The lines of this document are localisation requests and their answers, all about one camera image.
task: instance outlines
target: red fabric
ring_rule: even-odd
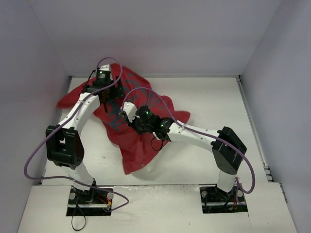
[[[111,72],[113,77],[120,74],[120,66],[117,64],[111,65]],[[123,75],[121,82],[124,91],[127,94],[130,90],[143,86],[151,89],[150,83],[134,73],[130,69],[123,67]],[[77,102],[79,95],[85,83],[72,90],[65,95],[58,103],[57,108],[71,108]],[[173,116],[182,121],[187,122],[190,113],[186,111],[175,111],[172,100],[167,96],[162,96],[167,106],[169,107]],[[138,135],[131,127],[126,125],[125,119],[119,114],[123,99],[111,100],[107,103],[108,113],[105,112],[104,106],[101,105],[94,111],[94,115],[98,117],[106,127],[107,136],[109,140],[120,147],[123,157],[123,168],[126,174],[139,170],[146,166],[157,155],[158,151],[154,151],[151,147],[151,140],[153,135],[150,133],[143,133]],[[138,108],[143,105],[148,105],[150,110],[160,117],[170,117],[165,106],[160,99],[147,90],[138,90],[130,94],[127,102],[132,102]],[[152,145],[155,149],[160,148],[161,141],[153,140]]]

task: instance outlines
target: gray wall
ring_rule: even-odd
[[[26,0],[1,0],[0,22],[0,232],[15,233],[32,186],[24,163],[55,118],[68,78]],[[42,174],[44,154],[31,174]]]
[[[311,232],[311,1],[283,0],[242,77],[266,159]]]
[[[241,74],[281,0],[29,0],[70,74]]]

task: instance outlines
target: white table surface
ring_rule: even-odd
[[[70,90],[85,78],[73,78]],[[191,113],[189,124],[204,129],[231,127],[247,146],[246,156],[253,165],[258,183],[266,175],[251,125],[235,78],[148,78],[153,90],[171,97],[176,110]],[[62,118],[69,113],[63,110]],[[145,168],[125,175],[121,153],[106,136],[102,122],[92,116],[81,133],[85,148],[84,163],[98,185],[215,184],[219,170],[213,155],[199,147],[169,143]],[[48,161],[45,176],[66,175]],[[242,163],[238,176],[250,183],[251,175]],[[43,185],[71,184],[68,180],[44,180]]]
[[[115,186],[130,203],[111,216],[88,216],[82,233],[296,233],[281,188],[259,183],[248,213],[203,214],[198,185]],[[18,233],[70,233],[70,186],[33,186]],[[115,195],[113,207],[124,203]],[[76,228],[83,217],[75,217]]]

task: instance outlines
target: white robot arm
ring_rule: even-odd
[[[175,123],[171,118],[160,118],[154,115],[148,106],[142,106],[139,109],[132,103],[125,102],[123,115],[127,116],[128,125],[131,126],[137,133],[152,133],[158,140],[167,140],[171,142],[185,142],[204,148],[214,154],[216,164],[220,169],[217,188],[228,193],[231,191],[235,178],[242,162],[242,158],[227,145],[220,141],[204,136],[198,133],[186,130],[193,129],[199,132],[208,132],[216,137],[220,137],[231,144],[235,145],[246,153],[246,146],[236,136],[232,129],[224,127],[222,130],[207,130],[198,127],[190,126],[178,121]]]
[[[102,66],[97,71],[96,80],[92,85],[84,87],[78,102],[59,125],[75,112],[86,95],[113,82],[110,75],[110,66]],[[123,97],[123,95],[122,85],[118,83],[118,87],[110,89],[108,94],[100,92],[88,98],[72,120],[47,141],[48,159],[53,161],[57,166],[60,166],[67,175],[73,179],[88,185],[96,186],[95,179],[88,173],[83,163],[84,148],[80,140],[80,134],[91,114],[102,103],[105,104],[109,98]],[[128,126],[132,127],[138,134],[152,133],[158,140],[185,142],[213,153],[216,164],[220,169],[216,188],[225,195],[231,191],[237,171],[242,162],[242,158],[235,151],[231,150],[231,148],[218,140],[186,130],[176,124],[171,118],[160,118],[154,115],[148,106],[142,106],[137,109],[133,103],[125,102],[122,114],[127,119]],[[182,122],[179,122],[179,124],[199,132],[208,131],[209,134],[230,142],[243,153],[246,152],[246,146],[228,127],[216,131],[189,126]],[[46,130],[46,135],[49,135],[56,127],[57,126],[49,126]],[[90,190],[89,187],[77,183],[73,183],[73,186],[81,191]]]

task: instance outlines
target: screw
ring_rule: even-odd
[[[207,195],[207,191],[203,191],[203,192],[201,193],[201,196],[202,196],[203,198],[205,198],[206,195]]]
[[[112,199],[113,199],[113,193],[108,193],[108,194],[107,194],[107,198],[108,198],[109,200],[112,200]]]
[[[238,197],[239,198],[243,197],[243,192],[241,190],[238,190]]]
[[[69,200],[73,200],[73,199],[75,199],[75,197],[76,197],[75,193],[70,193],[69,194]]]

